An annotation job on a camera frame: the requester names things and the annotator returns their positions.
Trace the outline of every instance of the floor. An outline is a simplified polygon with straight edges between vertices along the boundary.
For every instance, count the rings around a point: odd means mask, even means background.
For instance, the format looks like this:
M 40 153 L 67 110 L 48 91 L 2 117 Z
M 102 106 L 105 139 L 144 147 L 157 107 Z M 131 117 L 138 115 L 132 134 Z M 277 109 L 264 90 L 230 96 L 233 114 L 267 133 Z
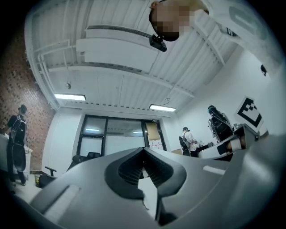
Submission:
M 35 175 L 29 175 L 29 179 L 26 181 L 26 185 L 22 186 L 20 180 L 16 180 L 16 187 L 14 188 L 15 195 L 26 201 L 27 203 L 30 203 L 31 200 L 38 194 L 39 191 L 41 191 L 41 188 L 36 187 L 35 185 Z

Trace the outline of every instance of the office chair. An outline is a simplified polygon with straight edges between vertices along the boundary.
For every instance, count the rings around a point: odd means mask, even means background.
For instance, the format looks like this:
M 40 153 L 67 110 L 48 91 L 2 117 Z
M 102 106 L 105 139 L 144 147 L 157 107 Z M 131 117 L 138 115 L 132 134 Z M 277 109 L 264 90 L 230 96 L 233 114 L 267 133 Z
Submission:
M 67 171 L 70 170 L 72 167 L 76 166 L 79 163 L 82 163 L 84 161 L 88 161 L 94 158 L 98 158 L 101 157 L 100 153 L 95 153 L 95 152 L 89 152 L 88 155 L 86 157 L 84 156 L 80 156 L 80 155 L 75 155 L 72 157 L 72 162 L 71 165 L 68 167 Z M 53 180 L 56 179 L 56 177 L 54 177 L 54 172 L 56 172 L 57 170 L 52 169 L 50 167 L 45 166 L 46 169 L 50 170 L 50 175 L 45 174 L 45 175 L 41 175 L 38 179 L 38 187 L 40 188 L 44 188 L 45 186 L 47 186 L 49 183 L 51 183 Z

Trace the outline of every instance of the white desk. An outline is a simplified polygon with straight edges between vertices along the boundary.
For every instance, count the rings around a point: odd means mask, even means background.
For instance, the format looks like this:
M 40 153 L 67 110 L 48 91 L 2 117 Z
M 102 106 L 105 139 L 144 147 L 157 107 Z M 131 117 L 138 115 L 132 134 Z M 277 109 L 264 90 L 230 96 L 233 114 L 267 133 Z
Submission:
M 9 141 L 9 136 L 8 135 L 2 135 L 0 134 L 0 170 L 8 172 L 8 167 L 7 167 L 7 144 Z M 26 168 L 23 171 L 25 178 L 28 180 L 29 179 L 29 174 L 30 174 L 30 161 L 31 161 L 31 153 L 33 151 L 25 146 L 25 153 L 26 153 Z M 14 167 L 13 171 L 15 174 L 17 174 L 17 169 Z

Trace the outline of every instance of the black vent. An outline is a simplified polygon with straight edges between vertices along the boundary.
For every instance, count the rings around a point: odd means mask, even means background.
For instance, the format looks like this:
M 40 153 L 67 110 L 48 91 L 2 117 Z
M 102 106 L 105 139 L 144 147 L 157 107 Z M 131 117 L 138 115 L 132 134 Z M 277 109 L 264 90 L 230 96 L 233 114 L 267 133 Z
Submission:
M 128 29 L 120 26 L 113 26 L 113 25 L 91 25 L 88 27 L 88 30 L 117 30 L 117 31 L 128 32 L 131 34 L 138 34 L 146 38 L 151 37 L 151 35 L 138 30 Z

